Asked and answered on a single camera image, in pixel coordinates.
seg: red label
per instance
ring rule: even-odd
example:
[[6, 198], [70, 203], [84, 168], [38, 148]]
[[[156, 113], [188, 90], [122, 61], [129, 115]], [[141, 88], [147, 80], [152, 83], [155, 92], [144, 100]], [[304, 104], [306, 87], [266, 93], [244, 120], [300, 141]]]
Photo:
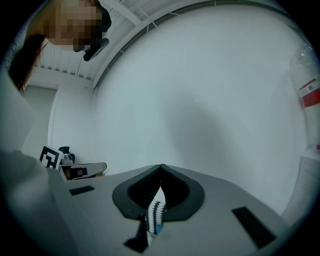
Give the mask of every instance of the red label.
[[316, 81], [316, 79], [315, 79], [315, 78], [314, 78], [314, 79], [312, 79], [311, 81], [307, 82], [304, 86], [302, 86], [302, 87], [299, 89], [299, 91], [300, 91], [301, 89], [303, 89], [303, 88], [307, 87], [308, 85], [312, 84], [314, 81]]
[[320, 103], [320, 89], [316, 89], [302, 97], [305, 108], [314, 106]]

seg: white curved wall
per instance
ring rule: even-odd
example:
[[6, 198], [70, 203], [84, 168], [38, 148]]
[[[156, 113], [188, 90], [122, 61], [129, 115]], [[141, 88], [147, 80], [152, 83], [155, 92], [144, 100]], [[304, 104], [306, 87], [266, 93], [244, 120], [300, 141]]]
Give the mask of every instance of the white curved wall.
[[21, 149], [25, 155], [39, 159], [44, 145], [47, 144], [50, 113], [56, 92], [29, 85], [23, 95], [36, 115], [34, 124]]
[[47, 144], [55, 149], [70, 147], [75, 164], [96, 163], [93, 139], [94, 92], [81, 86], [59, 86], [48, 126]]
[[300, 43], [257, 7], [207, 7], [161, 24], [95, 93], [98, 161], [108, 174], [165, 163], [223, 178], [281, 214], [306, 148], [289, 77]]

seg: white container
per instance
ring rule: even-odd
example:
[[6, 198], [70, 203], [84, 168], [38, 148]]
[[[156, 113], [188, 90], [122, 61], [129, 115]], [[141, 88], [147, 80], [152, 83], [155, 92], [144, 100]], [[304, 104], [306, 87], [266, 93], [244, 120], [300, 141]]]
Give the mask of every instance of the white container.
[[320, 153], [320, 63], [304, 43], [290, 60], [290, 76], [300, 96], [307, 125], [308, 145]]

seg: white ceiling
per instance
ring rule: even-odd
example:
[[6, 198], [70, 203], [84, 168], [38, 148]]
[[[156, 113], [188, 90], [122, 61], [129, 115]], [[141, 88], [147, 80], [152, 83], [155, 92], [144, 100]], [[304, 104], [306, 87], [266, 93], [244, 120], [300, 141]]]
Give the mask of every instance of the white ceiling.
[[[83, 60], [84, 52], [67, 51], [48, 43], [36, 64], [29, 84], [51, 89], [57, 89], [59, 85], [63, 84], [75, 84], [94, 90], [112, 59], [141, 30], [169, 13], [201, 2], [215, 1], [100, 0], [101, 5], [110, 13], [112, 21], [106, 35], [110, 40], [109, 45], [94, 59], [86, 62]], [[274, 1], [254, 0], [248, 2], [260, 2], [283, 11]]]

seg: ceiling beam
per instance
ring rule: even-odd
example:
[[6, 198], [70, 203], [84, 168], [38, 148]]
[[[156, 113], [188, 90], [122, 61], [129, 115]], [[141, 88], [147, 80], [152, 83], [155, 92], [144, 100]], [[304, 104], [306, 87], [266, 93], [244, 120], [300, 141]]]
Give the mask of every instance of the ceiling beam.
[[125, 7], [122, 3], [117, 0], [101, 0], [101, 5], [104, 4], [110, 6], [115, 9], [123, 16], [125, 16], [129, 21], [131, 21], [134, 25], [139, 26], [141, 24], [141, 20], [135, 15], [132, 11], [130, 11], [127, 7]]
[[78, 86], [93, 90], [93, 81], [73, 74], [35, 66], [29, 80], [30, 86], [54, 89], [59, 86]]

